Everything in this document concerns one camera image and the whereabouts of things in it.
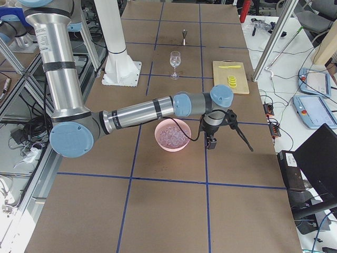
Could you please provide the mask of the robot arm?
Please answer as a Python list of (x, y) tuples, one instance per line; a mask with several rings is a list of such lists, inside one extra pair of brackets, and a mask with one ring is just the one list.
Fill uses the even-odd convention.
[(223, 84), (209, 93), (179, 92), (111, 112), (93, 113), (84, 105), (68, 34), (71, 26), (82, 26), (80, 1), (21, 1), (21, 5), (26, 21), (35, 30), (54, 104), (49, 142), (58, 154), (77, 158), (115, 130), (190, 115), (200, 115), (199, 130), (206, 133), (208, 149), (215, 147), (214, 135), (221, 126), (228, 125), (243, 136), (230, 109), (234, 94)]

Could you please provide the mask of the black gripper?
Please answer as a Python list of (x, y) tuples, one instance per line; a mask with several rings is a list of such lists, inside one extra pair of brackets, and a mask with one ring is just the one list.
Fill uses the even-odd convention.
[(253, 152), (254, 151), (253, 147), (250, 145), (248, 139), (246, 138), (246, 136), (244, 135), (244, 133), (238, 126), (237, 115), (233, 112), (233, 110), (228, 109), (226, 112), (225, 118), (226, 118), (227, 125), (229, 125), (232, 130), (236, 130), (239, 137), (245, 142), (245, 144), (248, 146), (250, 151)]

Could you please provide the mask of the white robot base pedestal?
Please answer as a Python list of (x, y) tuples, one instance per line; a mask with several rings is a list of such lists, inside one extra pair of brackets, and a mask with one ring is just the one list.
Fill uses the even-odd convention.
[(102, 84), (136, 87), (142, 63), (128, 55), (117, 1), (94, 3), (108, 51)]

